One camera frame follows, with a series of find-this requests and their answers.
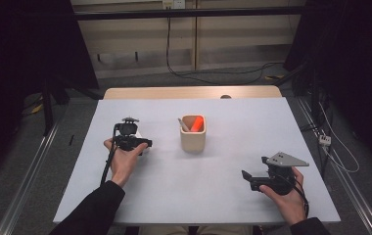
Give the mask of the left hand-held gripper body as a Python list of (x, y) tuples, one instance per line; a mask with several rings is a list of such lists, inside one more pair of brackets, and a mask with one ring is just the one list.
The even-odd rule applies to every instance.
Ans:
[(121, 123), (114, 127), (114, 144), (124, 151), (131, 151), (141, 144), (142, 139), (137, 138), (138, 119), (125, 117)]

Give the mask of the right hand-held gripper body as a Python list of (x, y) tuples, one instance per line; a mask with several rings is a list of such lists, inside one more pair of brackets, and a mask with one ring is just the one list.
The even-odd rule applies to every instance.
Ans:
[(261, 185), (266, 185), (279, 195), (287, 195), (296, 186), (293, 166), (309, 166), (309, 163), (284, 152), (278, 152), (268, 157), (268, 176), (254, 177), (250, 182), (253, 191), (260, 191)]

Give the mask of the beige square pen holder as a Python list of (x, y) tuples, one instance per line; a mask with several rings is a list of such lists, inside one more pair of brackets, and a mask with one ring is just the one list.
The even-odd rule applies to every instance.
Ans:
[(185, 132), (180, 125), (181, 147), (185, 152), (199, 153), (205, 149), (207, 127), (206, 119), (204, 116), (202, 116), (204, 119), (204, 124), (201, 127), (200, 131), (199, 132), (191, 131), (191, 127), (194, 123), (194, 120), (198, 116), (202, 115), (186, 115), (181, 118), (190, 129), (190, 132)]

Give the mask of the orange highlighter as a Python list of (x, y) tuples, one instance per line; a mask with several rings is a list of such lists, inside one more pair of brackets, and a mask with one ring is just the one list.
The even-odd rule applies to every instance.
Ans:
[(191, 127), (191, 131), (192, 132), (199, 132), (201, 127), (203, 126), (203, 124), (204, 124), (203, 117), (202, 116), (196, 117), (195, 120), (194, 120), (194, 123)]

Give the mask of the person's right hand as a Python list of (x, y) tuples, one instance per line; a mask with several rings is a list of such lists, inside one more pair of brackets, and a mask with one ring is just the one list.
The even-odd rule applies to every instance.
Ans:
[(302, 197), (303, 175), (295, 167), (292, 167), (292, 170), (296, 179), (296, 188), (287, 195), (276, 194), (266, 185), (259, 187), (261, 192), (275, 203), (278, 211), (289, 226), (306, 219), (304, 199)]

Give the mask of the person's left hand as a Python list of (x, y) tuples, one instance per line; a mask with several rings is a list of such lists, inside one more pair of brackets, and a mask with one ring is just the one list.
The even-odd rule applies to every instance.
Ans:
[(116, 148), (113, 159), (111, 161), (112, 182), (123, 187), (133, 172), (138, 157), (142, 154), (143, 150), (148, 148), (145, 143), (140, 144), (131, 151), (124, 151)]

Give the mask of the wooden table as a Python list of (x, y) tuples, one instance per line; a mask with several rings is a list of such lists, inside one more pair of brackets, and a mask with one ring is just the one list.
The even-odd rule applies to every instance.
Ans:
[(104, 99), (230, 99), (280, 98), (278, 87), (273, 85), (244, 86), (178, 86), (110, 88)]

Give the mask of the black metal stand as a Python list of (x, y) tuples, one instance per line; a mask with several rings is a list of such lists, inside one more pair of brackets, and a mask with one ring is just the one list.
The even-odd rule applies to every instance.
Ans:
[(101, 100), (104, 98), (103, 95), (90, 91), (88, 88), (83, 88), (81, 85), (78, 85), (77, 83), (63, 77), (45, 77), (42, 85), (42, 103), (45, 117), (44, 136), (47, 136), (54, 127), (51, 98), (54, 98), (55, 101), (60, 105), (66, 105), (70, 100), (70, 97), (66, 91), (67, 88), (76, 90), (80, 94), (93, 100)]

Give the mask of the person's beige trousers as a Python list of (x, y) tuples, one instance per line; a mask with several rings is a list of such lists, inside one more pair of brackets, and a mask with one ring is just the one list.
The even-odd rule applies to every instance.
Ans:
[[(138, 235), (192, 235), (189, 226), (141, 226)], [(251, 225), (199, 226), (196, 235), (253, 235)]]

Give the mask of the black curtain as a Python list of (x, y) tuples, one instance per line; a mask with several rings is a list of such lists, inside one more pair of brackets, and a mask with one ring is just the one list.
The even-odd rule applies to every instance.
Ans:
[(284, 68), (316, 69), (358, 137), (372, 153), (372, 0), (305, 0), (321, 7), (301, 16)]
[(0, 158), (27, 95), (60, 103), (99, 87), (71, 0), (0, 0)]

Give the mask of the black horizontal bar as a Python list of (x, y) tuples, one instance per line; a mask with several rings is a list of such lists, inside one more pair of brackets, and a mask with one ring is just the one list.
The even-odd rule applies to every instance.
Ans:
[(183, 10), (146, 10), (128, 12), (123, 11), (75, 12), (73, 14), (73, 17), (78, 21), (96, 21), (96, 20), (131, 20), (196, 17), (300, 15), (304, 11), (305, 7), (183, 9)]

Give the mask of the metal floor rail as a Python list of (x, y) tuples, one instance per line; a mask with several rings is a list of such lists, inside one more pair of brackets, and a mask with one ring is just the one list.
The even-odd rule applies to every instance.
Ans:
[(308, 125), (312, 128), (312, 131), (317, 139), (317, 144), (319, 148), (319, 152), (322, 153), (326, 159), (331, 164), (333, 170), (337, 174), (342, 186), (344, 187), (350, 201), (352, 202), (356, 212), (358, 213), (359, 218), (361, 219), (362, 223), (364, 224), (366, 230), (368, 231), (369, 235), (372, 235), (372, 209), (368, 204), (367, 200), (360, 192), (357, 185), (353, 182), (352, 175), (354, 173), (358, 173), (360, 170), (360, 164), (351, 150), (345, 145), (343, 141), (337, 136), (335, 131), (333, 130), (332, 126), (329, 126), (331, 139), (335, 139), (339, 142), (343, 148), (348, 152), (351, 156), (353, 161), (355, 162), (355, 166), (353, 169), (349, 169), (340, 158), (336, 149), (332, 146), (322, 146), (318, 142), (318, 137), (320, 135), (326, 135), (325, 131), (317, 125), (317, 123), (313, 120), (312, 117), (312, 107), (308, 104), (308, 102), (303, 98), (298, 98), (297, 102), (299, 107), (302, 110), (302, 113), (307, 120)]
[(35, 153), (29, 168), (23, 178), (23, 181), (15, 194), (15, 197), (8, 206), (1, 222), (0, 235), (12, 235), (16, 224), (23, 211), (23, 207), (27, 201), (30, 189), (33, 186), (36, 176), (45, 161), (45, 158), (50, 150), (53, 140), (58, 131), (58, 122), (55, 122), (52, 127), (45, 133), (42, 141)]

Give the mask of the white wall socket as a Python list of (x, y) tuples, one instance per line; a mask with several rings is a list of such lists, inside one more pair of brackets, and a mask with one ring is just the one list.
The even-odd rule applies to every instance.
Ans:
[(186, 8), (185, 0), (162, 0), (162, 3), (165, 10), (183, 10)]

